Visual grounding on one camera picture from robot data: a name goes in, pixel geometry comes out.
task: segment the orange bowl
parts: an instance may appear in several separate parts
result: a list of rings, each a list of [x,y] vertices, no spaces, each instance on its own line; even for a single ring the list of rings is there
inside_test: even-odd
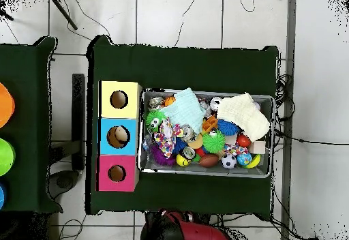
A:
[[[2,128],[14,113],[14,98],[1,83],[0,102],[0,128]]]

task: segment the round hole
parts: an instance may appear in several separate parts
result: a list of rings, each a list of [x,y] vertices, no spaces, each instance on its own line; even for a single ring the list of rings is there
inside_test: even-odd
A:
[[[110,104],[114,108],[125,108],[128,103],[128,97],[124,91],[113,91],[110,96]]]
[[[123,125],[116,125],[108,131],[106,140],[114,148],[124,148],[130,141],[130,132]]]
[[[126,177],[125,168],[120,165],[115,165],[108,170],[108,177],[111,181],[121,182]]]

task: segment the light blue cloth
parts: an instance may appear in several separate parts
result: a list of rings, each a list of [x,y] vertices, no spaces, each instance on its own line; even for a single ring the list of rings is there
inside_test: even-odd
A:
[[[201,133],[206,110],[200,106],[195,93],[188,87],[176,93],[174,97],[176,98],[174,103],[162,108],[160,112],[170,118],[172,125],[177,123],[180,126],[189,125],[195,133]]]

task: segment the green tablecloth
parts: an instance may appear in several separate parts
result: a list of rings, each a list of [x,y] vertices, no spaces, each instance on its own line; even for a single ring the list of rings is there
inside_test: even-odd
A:
[[[2,211],[59,211],[46,193],[49,152],[48,58],[56,39],[42,37],[32,46],[0,44],[0,83],[15,101],[14,114],[0,129],[16,159],[0,177],[7,189]]]
[[[180,209],[205,213],[270,214],[271,176],[266,179],[162,173],[140,174],[134,192],[96,192],[97,83],[135,81],[142,87],[275,97],[277,48],[266,50],[115,46],[104,35],[89,45],[87,105],[87,212]]]

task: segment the red ball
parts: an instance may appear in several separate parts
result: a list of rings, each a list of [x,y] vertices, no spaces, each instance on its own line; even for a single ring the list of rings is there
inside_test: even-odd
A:
[[[195,153],[197,153],[200,157],[204,157],[206,155],[206,153],[204,152],[204,150],[202,150],[202,148],[195,149]]]
[[[251,144],[251,140],[247,136],[240,134],[237,136],[237,143],[241,147],[248,147]]]

